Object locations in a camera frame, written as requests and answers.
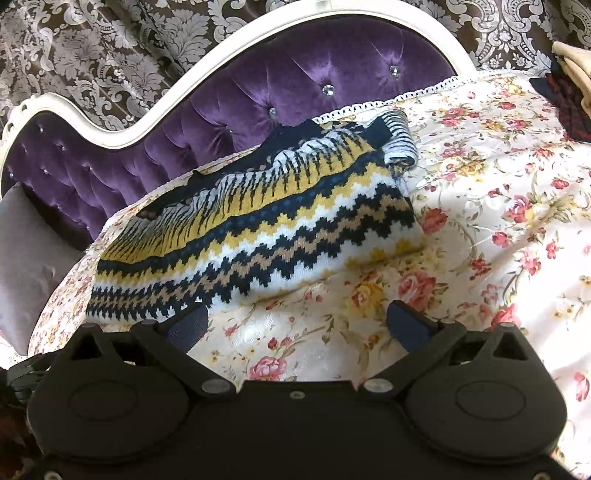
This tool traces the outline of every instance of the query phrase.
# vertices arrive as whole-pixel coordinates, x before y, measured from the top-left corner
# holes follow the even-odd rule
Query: brown patterned wallpaper
[[[205,53],[288,0],[12,0],[0,14],[0,124],[33,93],[108,129],[133,124]],[[551,42],[591,47],[591,0],[405,0],[483,69],[534,74]]]

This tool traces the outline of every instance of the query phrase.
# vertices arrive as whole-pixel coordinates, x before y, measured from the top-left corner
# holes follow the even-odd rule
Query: circular plate
[[[551,378],[529,362],[493,359],[437,369],[410,389],[410,420],[438,449],[464,460],[513,463],[544,453],[566,406]]]
[[[188,406],[183,386],[162,371],[89,359],[49,374],[29,402],[28,419],[44,450],[105,461],[165,439]]]

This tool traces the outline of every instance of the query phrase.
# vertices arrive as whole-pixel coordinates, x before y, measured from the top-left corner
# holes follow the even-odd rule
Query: white carved frame
[[[93,124],[70,100],[55,93],[35,95],[15,107],[0,141],[0,179],[8,151],[20,130],[38,112],[50,111],[67,121],[81,136],[104,148],[136,143],[197,85],[247,48],[294,25],[332,15],[359,14],[390,20],[428,39],[448,59],[456,75],[471,76],[476,68],[466,50],[441,23],[402,0],[300,0],[265,14],[242,27],[198,61],[135,124],[110,131]]]

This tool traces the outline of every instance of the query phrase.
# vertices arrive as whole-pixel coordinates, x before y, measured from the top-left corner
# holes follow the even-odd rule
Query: gray cushion
[[[17,183],[0,201],[0,330],[26,355],[52,292],[82,253],[49,227]]]

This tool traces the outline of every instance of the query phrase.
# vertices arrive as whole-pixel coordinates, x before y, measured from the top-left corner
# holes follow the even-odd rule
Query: tufted backrest
[[[453,74],[426,39],[386,20],[305,22],[213,73],[130,147],[98,147],[59,116],[36,114],[8,153],[2,193],[22,182],[47,222],[83,248],[118,210],[189,170],[261,143],[278,122],[296,125]]]

